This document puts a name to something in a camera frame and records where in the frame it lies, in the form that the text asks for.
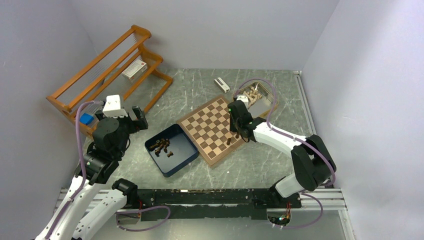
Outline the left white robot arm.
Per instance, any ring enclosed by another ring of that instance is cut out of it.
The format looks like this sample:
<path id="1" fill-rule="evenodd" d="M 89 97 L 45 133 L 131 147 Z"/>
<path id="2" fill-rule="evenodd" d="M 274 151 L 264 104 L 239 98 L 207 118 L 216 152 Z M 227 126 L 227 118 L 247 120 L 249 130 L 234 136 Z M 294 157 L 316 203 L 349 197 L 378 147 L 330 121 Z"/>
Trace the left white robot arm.
<path id="1" fill-rule="evenodd" d="M 37 240 L 89 240 L 116 211 L 134 207 L 139 200 L 137 185 L 118 180 L 111 192 L 90 212 L 86 212 L 131 144 L 130 135 L 148 129 L 145 113 L 138 106 L 131 108 L 132 119 L 120 105 L 107 102 L 96 112 L 99 119 L 92 133 L 93 141 L 81 153 L 71 185 Z"/>

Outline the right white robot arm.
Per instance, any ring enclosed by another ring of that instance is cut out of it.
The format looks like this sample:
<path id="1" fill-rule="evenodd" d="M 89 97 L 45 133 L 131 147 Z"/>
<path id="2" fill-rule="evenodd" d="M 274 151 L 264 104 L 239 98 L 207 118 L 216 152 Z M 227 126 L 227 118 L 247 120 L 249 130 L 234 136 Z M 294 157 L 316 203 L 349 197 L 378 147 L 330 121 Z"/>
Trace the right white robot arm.
<path id="1" fill-rule="evenodd" d="M 282 207 L 295 193 L 312 192 L 326 180 L 335 178 L 336 164 L 318 135 L 295 135 L 275 127 L 262 117 L 253 118 L 241 100 L 228 104 L 228 112 L 231 132 L 240 135 L 246 142 L 271 146 L 292 160 L 294 173 L 270 188 L 269 199 L 275 207 Z"/>

